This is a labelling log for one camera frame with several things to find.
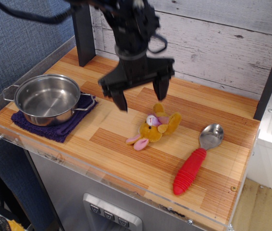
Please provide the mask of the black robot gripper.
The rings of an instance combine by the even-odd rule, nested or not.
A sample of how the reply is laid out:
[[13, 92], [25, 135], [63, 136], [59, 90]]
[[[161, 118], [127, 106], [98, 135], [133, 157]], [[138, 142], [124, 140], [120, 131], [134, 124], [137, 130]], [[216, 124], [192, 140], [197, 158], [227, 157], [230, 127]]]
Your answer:
[[119, 110], [127, 112], [125, 90], [152, 83], [159, 101], [167, 96], [169, 82], [174, 75], [173, 64], [173, 58], [150, 58], [146, 55], [137, 60], [120, 59], [115, 69], [102, 77], [98, 84], [105, 96], [112, 97]]

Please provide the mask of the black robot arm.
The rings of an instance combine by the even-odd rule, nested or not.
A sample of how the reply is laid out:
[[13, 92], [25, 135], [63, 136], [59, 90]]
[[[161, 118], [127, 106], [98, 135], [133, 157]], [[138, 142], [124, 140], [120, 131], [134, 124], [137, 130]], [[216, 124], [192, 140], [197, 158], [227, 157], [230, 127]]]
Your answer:
[[104, 96], [112, 98], [117, 107], [127, 111], [124, 91], [151, 82], [158, 100], [163, 100], [169, 81], [174, 75], [172, 58], [150, 58], [148, 43], [158, 38], [159, 18], [146, 0], [71, 0], [72, 6], [86, 4], [100, 9], [115, 38], [115, 52], [119, 63], [98, 84]]

